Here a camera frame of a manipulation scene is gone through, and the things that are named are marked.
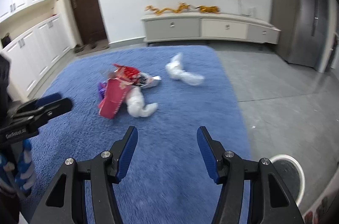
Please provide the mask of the blue white gloved left hand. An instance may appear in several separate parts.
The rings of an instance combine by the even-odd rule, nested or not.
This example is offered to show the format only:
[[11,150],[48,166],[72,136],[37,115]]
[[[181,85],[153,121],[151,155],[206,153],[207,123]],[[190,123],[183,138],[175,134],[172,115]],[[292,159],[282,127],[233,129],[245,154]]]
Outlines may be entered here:
[[1,191],[24,200],[36,181],[32,145],[29,140],[5,146],[1,153]]

